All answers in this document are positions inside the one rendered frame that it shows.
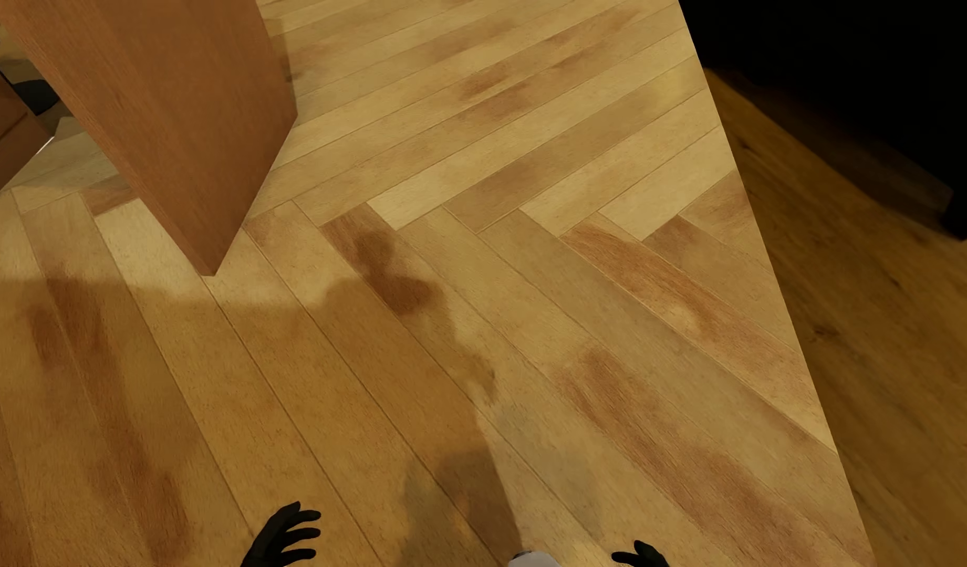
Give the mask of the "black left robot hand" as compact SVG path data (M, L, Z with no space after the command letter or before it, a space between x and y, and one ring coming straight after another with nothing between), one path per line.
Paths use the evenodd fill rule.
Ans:
M321 517L322 513L318 510L303 509L300 501L276 510L246 551L240 567L289 567L300 561L314 559L317 556L315 549L294 549L293 546L321 535L318 528L302 526L303 523L316 522Z

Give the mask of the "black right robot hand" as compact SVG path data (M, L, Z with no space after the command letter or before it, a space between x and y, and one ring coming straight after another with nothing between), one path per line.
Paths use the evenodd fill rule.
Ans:
M632 551L613 551L610 558L628 567L671 567L661 552L641 540L632 542Z

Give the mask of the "brown wooden cabinet panel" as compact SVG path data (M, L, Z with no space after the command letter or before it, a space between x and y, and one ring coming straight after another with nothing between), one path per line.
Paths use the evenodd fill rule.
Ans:
M0 23L213 276L298 116L257 0L0 0Z

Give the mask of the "brown wooden furniture piece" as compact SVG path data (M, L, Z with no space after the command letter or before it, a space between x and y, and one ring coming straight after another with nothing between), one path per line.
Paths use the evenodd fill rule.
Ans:
M0 72L0 191L52 139Z

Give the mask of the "black chair base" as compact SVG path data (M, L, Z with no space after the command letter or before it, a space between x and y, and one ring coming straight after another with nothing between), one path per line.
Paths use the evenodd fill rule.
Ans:
M36 116L43 115L61 101L60 96L45 80L28 80L12 83L1 70L0 76L11 86L14 93L22 99L25 106Z

